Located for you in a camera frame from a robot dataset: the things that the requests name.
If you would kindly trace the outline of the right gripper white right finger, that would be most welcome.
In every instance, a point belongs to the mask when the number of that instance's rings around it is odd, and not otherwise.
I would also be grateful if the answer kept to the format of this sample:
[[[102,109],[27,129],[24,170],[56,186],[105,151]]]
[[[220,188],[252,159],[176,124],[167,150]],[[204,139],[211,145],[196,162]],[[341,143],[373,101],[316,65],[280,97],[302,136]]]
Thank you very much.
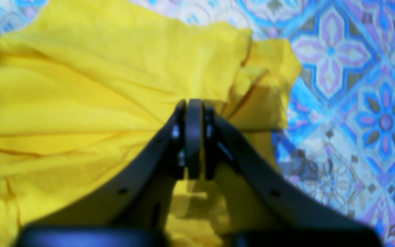
[[[381,247],[367,225],[323,206],[274,170],[204,105],[205,178],[225,197],[233,247]]]

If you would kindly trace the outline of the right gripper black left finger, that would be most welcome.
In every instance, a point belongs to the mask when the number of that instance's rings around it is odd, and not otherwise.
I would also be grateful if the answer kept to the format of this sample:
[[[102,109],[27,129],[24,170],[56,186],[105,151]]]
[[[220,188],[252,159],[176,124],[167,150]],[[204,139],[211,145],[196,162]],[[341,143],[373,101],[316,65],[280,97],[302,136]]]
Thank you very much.
[[[167,247],[163,229],[177,181],[199,179],[199,99],[180,101],[131,163],[99,189],[23,230],[17,247]]]

